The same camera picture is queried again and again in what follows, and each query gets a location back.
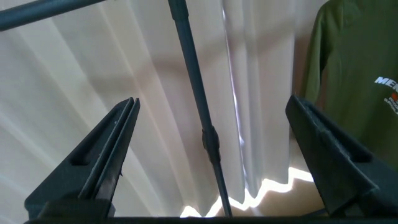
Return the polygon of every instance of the olive green t-shirt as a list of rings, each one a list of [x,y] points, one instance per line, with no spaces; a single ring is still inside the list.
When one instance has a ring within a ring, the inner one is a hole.
[[[322,80],[326,70],[327,80]],[[331,0],[318,12],[301,95],[398,170],[398,1]]]

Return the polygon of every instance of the curtain fold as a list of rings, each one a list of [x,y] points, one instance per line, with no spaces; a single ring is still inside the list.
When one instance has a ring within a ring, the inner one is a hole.
[[[3,8],[26,2],[1,1]],[[226,186],[243,206],[264,179],[288,183],[284,108],[296,2],[187,5]],[[2,32],[0,57],[2,222],[26,221],[24,199],[128,97],[140,98],[141,110],[114,196],[116,215],[204,216],[219,208],[167,1],[105,1]]]

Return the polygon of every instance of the vertical pole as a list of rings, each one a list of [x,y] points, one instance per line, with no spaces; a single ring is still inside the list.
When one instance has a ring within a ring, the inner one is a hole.
[[[221,169],[220,142],[216,129],[211,123],[210,112],[207,105],[205,89],[200,75],[199,63],[191,27],[188,20],[188,8],[185,0],[169,0],[169,6],[172,13],[178,37],[180,39],[182,53],[187,66],[189,79],[193,90],[193,95],[197,104],[200,122],[202,126],[203,146],[207,150],[209,160],[213,164],[218,190],[220,191],[221,201],[225,215],[232,217],[231,205],[228,200],[228,193],[225,186],[223,170]]]

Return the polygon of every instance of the curtain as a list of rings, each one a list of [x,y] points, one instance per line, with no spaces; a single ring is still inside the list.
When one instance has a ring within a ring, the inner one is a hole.
[[[28,1],[2,0],[3,9]],[[289,123],[300,10],[311,0],[188,0],[190,23],[232,206],[289,191]],[[311,9],[315,16],[319,1]],[[0,34],[0,219],[119,101],[140,98],[117,216],[212,216],[220,209],[167,1],[105,1]]]

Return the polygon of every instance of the horizontal pole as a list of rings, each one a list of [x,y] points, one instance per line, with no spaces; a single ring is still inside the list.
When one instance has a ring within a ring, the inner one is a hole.
[[[0,31],[9,30],[104,0],[38,0],[0,11]]]

